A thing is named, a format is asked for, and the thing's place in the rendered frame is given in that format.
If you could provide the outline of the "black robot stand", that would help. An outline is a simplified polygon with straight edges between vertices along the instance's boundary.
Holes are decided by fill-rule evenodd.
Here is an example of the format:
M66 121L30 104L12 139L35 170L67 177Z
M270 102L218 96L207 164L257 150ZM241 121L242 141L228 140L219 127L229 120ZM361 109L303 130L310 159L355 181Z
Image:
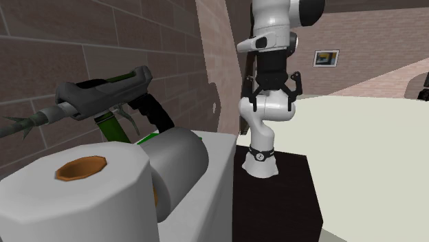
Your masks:
M234 156L232 242L318 242L323 219L304 155L275 152L279 174L255 178L242 168L248 147Z

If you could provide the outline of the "white toilet paper roll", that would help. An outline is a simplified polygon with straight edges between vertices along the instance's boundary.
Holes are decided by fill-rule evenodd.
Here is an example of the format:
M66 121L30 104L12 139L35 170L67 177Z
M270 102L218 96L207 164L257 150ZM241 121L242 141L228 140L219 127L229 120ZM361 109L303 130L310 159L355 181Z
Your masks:
M55 172L82 157L99 172L61 181ZM149 157L135 144L104 142L42 157L0 181L3 242L160 242Z
M149 156L157 195L157 221L164 221L206 172L206 146L189 129L174 127L140 144Z

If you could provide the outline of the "framed wall picture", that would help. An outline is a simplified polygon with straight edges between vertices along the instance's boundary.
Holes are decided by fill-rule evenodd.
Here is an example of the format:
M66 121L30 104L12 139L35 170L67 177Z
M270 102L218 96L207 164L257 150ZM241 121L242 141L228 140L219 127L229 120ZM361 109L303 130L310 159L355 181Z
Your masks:
M316 50L313 67L336 67L340 50Z

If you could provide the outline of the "grey green handheld tool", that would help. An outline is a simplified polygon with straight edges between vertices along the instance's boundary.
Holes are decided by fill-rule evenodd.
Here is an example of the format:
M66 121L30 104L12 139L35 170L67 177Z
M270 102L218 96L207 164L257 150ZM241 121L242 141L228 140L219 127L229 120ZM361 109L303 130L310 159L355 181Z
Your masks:
M162 105L148 92L153 79L147 66L136 67L127 74L108 79L92 79L84 82L64 82L56 89L55 105L41 109L28 118L10 117L14 123L0 128L0 138L23 132L26 136L34 127L52 124L63 118L77 121L93 118L108 141L130 142L116 120L111 108L135 124L122 105L138 110L162 133L173 128Z

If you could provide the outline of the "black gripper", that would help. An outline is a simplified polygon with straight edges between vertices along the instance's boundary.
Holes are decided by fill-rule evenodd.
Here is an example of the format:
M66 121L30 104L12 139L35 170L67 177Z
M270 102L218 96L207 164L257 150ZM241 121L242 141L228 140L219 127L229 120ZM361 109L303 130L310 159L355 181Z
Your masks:
M264 107L267 96L261 95L262 91L282 90L287 94L288 111L292 110L292 103L303 94L303 86L299 71L291 75L291 79L296 83L295 90L291 91L285 84L288 79L286 72L287 50L276 50L268 52L258 52L256 54L256 78L247 76L245 80L251 85L256 81L258 87L247 92L249 102L252 104L253 112L257 112L259 107Z

